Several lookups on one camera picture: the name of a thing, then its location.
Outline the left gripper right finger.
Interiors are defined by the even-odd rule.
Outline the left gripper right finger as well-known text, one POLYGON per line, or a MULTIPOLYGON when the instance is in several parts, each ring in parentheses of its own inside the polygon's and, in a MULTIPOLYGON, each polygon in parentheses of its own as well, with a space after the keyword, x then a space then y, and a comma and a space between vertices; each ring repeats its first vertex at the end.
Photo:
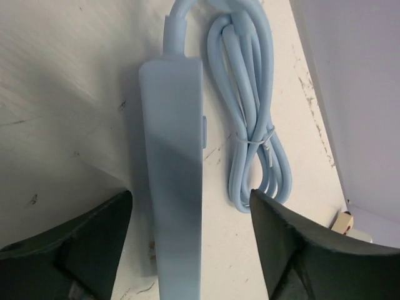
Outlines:
POLYGON ((399 249, 334 232, 258 189, 252 225, 269 299, 399 299, 399 249))

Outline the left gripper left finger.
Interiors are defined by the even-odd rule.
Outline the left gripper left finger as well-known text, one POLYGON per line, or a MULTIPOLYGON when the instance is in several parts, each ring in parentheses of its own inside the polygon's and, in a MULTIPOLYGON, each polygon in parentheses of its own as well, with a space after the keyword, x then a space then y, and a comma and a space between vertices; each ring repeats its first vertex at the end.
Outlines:
POLYGON ((1 249, 1 299, 110 299, 133 207, 124 191, 1 249))

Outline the light blue power strip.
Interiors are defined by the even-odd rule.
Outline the light blue power strip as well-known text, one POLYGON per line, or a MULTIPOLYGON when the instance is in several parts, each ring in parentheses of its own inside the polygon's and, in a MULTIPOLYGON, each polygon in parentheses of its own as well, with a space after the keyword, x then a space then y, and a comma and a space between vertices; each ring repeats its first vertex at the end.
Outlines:
POLYGON ((159 296, 199 299, 203 149, 203 64, 184 53, 187 22, 169 15, 163 53, 139 70, 159 296))

